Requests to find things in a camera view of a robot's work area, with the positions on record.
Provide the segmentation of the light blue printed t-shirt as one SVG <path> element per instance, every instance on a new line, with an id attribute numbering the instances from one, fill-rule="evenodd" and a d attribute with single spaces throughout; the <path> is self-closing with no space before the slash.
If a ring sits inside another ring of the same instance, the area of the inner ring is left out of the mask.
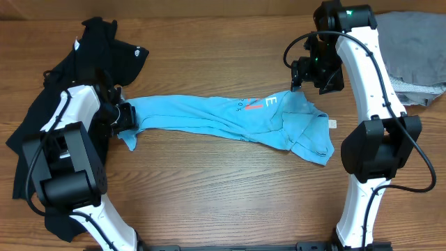
<path id="1" fill-rule="evenodd" d="M 137 134 L 161 129 L 265 144 L 320 165 L 335 151 L 328 115 L 302 92 L 281 91 L 266 98 L 146 96 L 128 102 L 136 109 L 138 128 L 120 132 L 118 138 L 130 150 L 137 145 Z"/>

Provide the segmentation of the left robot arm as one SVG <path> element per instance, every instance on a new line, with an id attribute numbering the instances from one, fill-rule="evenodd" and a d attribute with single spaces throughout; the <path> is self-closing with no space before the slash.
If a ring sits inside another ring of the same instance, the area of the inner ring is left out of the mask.
<path id="1" fill-rule="evenodd" d="M 103 250 L 143 250 L 138 233 L 118 214 L 107 195 L 107 175 L 91 141 L 94 119 L 104 118 L 105 133 L 137 128 L 135 108 L 122 98 L 116 104 L 87 85 L 69 88 L 52 118 L 22 145 L 29 166 L 26 185 L 33 185 L 42 212 L 26 194 L 38 215 L 66 215 L 80 223 Z"/>

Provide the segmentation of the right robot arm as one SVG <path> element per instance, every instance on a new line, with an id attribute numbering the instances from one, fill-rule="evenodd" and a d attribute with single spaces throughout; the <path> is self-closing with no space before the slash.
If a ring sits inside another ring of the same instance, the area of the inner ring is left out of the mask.
<path id="1" fill-rule="evenodd" d="M 349 174 L 344 211 L 327 242 L 300 242 L 297 250 L 391 250 L 377 243 L 373 228 L 380 201 L 407 162 L 422 124 L 399 102 L 379 49 L 377 22 L 368 5 L 324 1 L 314 12 L 316 31 L 303 35 L 308 57 L 288 63 L 291 89 L 313 82 L 320 94 L 344 88 L 348 73 L 358 126 L 341 144 Z"/>

